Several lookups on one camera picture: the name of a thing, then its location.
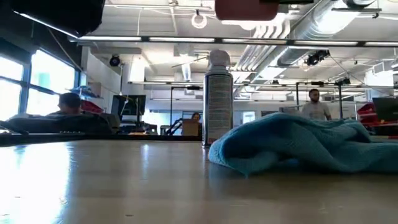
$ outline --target blue towel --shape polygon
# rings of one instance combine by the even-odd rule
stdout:
[[[245,175],[273,168],[286,157],[338,172],[398,171],[398,144],[372,142],[361,123],[283,113],[232,129],[211,145],[208,157]]]

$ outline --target gray t-shirt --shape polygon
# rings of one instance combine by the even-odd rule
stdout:
[[[315,120],[324,121],[326,116],[330,116],[328,105],[318,102],[309,102],[303,106],[302,113],[305,117]]]

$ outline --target table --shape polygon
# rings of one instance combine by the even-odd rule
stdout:
[[[264,173],[200,143],[75,141],[0,148],[0,223],[396,223],[398,177]]]

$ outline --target monitor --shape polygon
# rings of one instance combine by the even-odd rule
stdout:
[[[373,98],[374,109],[377,117],[384,121],[398,120],[398,99],[396,98]]]
[[[112,114],[117,114],[120,117],[123,115],[142,116],[145,112],[145,102],[146,95],[114,95]]]

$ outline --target spray can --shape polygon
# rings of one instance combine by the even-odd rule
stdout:
[[[203,84],[203,145],[210,146],[233,128],[233,76],[228,53],[213,50]]]

